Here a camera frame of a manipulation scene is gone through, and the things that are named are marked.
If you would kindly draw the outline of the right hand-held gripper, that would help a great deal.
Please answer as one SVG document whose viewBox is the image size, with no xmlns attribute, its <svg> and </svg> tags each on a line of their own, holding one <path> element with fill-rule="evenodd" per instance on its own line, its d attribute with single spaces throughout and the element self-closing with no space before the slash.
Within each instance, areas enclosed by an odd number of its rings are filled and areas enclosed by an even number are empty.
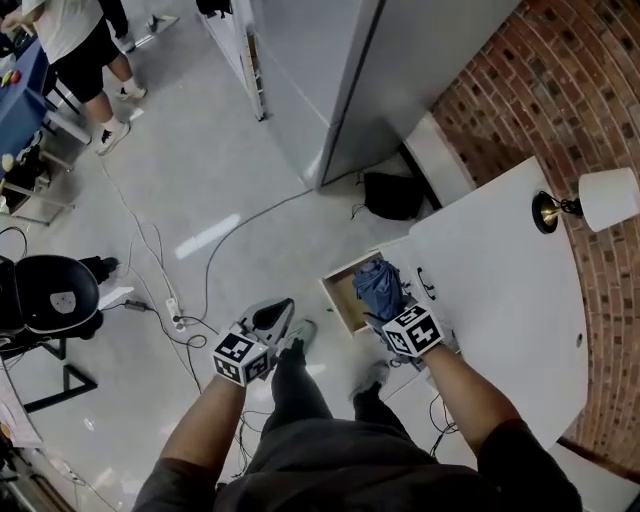
<svg viewBox="0 0 640 512">
<path fill-rule="evenodd" d="M 393 354 L 392 367 L 411 365 L 424 369 L 421 356 L 445 339 L 444 331 L 427 304 L 413 304 L 392 320 L 365 312 L 364 321 L 382 345 Z"/>
</svg>

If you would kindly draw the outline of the blue cloth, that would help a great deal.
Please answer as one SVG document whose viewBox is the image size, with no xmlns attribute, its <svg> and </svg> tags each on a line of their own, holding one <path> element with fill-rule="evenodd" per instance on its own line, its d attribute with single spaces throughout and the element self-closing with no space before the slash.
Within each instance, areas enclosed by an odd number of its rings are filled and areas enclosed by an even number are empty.
<svg viewBox="0 0 640 512">
<path fill-rule="evenodd" d="M 400 315 L 414 299 L 405 292 L 399 270 L 382 258 L 364 263 L 352 281 L 356 297 L 383 321 Z"/>
</svg>

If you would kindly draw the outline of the black drawstring bag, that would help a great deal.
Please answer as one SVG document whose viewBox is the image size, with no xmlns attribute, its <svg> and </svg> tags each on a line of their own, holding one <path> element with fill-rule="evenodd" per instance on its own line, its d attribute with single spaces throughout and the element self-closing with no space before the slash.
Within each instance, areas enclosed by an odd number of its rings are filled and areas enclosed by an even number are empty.
<svg viewBox="0 0 640 512">
<path fill-rule="evenodd" d="M 415 219 L 420 213 L 425 195 L 416 178 L 368 172 L 360 173 L 356 184 L 364 185 L 365 197 L 352 207 L 351 218 L 362 209 L 394 221 Z"/>
</svg>

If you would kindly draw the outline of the person's grey shoe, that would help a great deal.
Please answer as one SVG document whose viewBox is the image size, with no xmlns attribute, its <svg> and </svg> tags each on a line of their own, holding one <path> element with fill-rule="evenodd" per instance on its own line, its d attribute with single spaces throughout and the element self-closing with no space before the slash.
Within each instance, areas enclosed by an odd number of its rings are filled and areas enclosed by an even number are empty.
<svg viewBox="0 0 640 512">
<path fill-rule="evenodd" d="M 370 391 L 378 395 L 386 384 L 389 373 L 390 365 L 387 361 L 378 360 L 371 363 L 358 374 L 349 394 L 349 400 L 353 402 L 357 396 Z"/>
<path fill-rule="evenodd" d="M 281 342 L 282 349 L 299 346 L 306 353 L 317 334 L 317 325 L 309 319 L 301 319 L 289 328 L 285 339 Z"/>
</svg>

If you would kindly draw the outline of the person's right grey shoe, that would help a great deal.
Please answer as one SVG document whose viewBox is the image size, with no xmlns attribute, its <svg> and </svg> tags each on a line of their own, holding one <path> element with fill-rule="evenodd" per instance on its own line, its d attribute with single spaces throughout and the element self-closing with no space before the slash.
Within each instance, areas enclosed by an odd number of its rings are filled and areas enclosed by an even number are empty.
<svg viewBox="0 0 640 512">
<path fill-rule="evenodd" d="M 390 365 L 387 361 L 378 360 L 371 363 L 358 374 L 349 394 L 349 400 L 353 402 L 357 396 L 370 391 L 378 395 L 386 384 L 389 373 Z"/>
</svg>

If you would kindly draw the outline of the black bag on rack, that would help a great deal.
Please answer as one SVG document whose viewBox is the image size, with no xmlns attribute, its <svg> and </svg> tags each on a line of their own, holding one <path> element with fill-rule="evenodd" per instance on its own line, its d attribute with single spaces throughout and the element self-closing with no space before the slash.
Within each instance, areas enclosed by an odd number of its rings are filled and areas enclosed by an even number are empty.
<svg viewBox="0 0 640 512">
<path fill-rule="evenodd" d="M 232 14 L 231 0 L 195 0 L 198 11 L 207 18 Z"/>
</svg>

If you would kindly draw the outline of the black office chair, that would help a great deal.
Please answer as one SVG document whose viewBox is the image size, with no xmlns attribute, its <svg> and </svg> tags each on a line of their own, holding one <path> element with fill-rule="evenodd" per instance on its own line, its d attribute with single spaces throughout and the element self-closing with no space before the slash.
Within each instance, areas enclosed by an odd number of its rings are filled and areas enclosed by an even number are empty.
<svg viewBox="0 0 640 512">
<path fill-rule="evenodd" d="M 0 256 L 0 339 L 16 345 L 97 330 L 99 279 L 85 262 L 35 255 Z"/>
</svg>

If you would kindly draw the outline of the person's dark shirt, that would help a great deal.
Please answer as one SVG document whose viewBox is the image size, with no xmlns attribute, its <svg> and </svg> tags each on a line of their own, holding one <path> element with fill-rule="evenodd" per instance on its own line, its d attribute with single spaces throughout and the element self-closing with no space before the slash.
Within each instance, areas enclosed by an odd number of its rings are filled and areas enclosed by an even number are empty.
<svg viewBox="0 0 640 512">
<path fill-rule="evenodd" d="M 132 512 L 582 512 L 580 495 L 526 423 L 496 427 L 476 468 L 442 464 L 398 431 L 304 420 L 269 433 L 244 476 L 161 459 Z"/>
</svg>

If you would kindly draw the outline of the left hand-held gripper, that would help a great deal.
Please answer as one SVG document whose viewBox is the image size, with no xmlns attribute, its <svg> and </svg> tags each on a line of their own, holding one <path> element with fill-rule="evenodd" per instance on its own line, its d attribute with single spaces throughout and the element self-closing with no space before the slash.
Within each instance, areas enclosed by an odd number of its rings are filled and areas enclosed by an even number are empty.
<svg viewBox="0 0 640 512">
<path fill-rule="evenodd" d="M 291 298 L 269 299 L 250 306 L 239 322 L 214 342 L 211 355 L 216 373 L 239 386 L 265 380 L 277 364 L 278 344 L 286 335 L 294 312 Z"/>
</svg>

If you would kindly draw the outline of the white shade table lamp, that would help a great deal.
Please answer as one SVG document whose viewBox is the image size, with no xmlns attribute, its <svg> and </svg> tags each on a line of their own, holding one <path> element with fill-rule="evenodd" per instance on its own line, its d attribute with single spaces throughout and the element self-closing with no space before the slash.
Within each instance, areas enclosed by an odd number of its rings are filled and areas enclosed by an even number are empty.
<svg viewBox="0 0 640 512">
<path fill-rule="evenodd" d="M 585 174 L 574 199 L 557 200 L 540 191 L 532 200 L 532 217 L 543 234 L 553 233 L 562 215 L 583 219 L 594 232 L 640 215 L 640 183 L 631 168 Z"/>
</svg>

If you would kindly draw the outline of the person's right forearm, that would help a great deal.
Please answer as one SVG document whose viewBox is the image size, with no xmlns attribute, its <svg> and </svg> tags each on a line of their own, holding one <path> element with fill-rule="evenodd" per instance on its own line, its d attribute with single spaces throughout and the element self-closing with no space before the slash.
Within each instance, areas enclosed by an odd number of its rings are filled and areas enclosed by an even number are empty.
<svg viewBox="0 0 640 512">
<path fill-rule="evenodd" d="M 519 420 L 512 402 L 459 354 L 441 344 L 421 356 L 463 438 L 478 455 L 501 424 Z"/>
</svg>

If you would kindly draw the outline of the wooden drawer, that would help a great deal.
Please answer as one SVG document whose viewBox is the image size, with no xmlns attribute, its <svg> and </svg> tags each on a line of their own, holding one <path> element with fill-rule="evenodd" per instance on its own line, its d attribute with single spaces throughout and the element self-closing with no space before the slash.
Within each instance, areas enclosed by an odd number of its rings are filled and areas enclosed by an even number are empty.
<svg viewBox="0 0 640 512">
<path fill-rule="evenodd" d="M 319 280 L 333 312 L 351 338 L 369 329 L 364 313 L 370 311 L 369 307 L 357 298 L 353 279 L 365 264 L 375 259 L 389 261 L 398 269 L 404 265 L 402 259 L 389 248 L 374 248 L 359 258 L 331 270 Z"/>
</svg>

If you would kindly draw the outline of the white desk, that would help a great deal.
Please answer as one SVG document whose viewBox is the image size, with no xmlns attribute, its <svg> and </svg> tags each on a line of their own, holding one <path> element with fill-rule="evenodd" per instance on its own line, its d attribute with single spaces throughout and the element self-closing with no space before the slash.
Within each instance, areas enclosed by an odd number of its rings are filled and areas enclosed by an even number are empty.
<svg viewBox="0 0 640 512">
<path fill-rule="evenodd" d="M 588 340 L 567 231 L 543 234 L 532 200 L 549 183 L 529 158 L 380 246 L 409 238 L 464 359 L 516 406 L 545 447 L 587 401 Z"/>
</svg>

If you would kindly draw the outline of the grey refrigerator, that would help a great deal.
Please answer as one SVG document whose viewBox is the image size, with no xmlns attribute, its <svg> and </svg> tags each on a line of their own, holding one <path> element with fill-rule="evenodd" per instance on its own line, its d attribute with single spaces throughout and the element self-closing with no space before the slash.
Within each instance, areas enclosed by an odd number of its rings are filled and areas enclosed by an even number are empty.
<svg viewBox="0 0 640 512">
<path fill-rule="evenodd" d="M 250 0 L 268 124 L 318 188 L 382 162 L 520 0 Z"/>
</svg>

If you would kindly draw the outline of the white metal shelf rack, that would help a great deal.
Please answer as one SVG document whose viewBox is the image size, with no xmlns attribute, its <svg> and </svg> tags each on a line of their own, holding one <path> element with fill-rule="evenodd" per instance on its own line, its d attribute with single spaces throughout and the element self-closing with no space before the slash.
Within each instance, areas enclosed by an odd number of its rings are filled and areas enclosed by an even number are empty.
<svg viewBox="0 0 640 512">
<path fill-rule="evenodd" d="M 244 87 L 256 119 L 262 121 L 267 114 L 251 0 L 231 0 L 231 7 L 233 13 L 224 18 L 200 13 L 201 19 Z"/>
</svg>

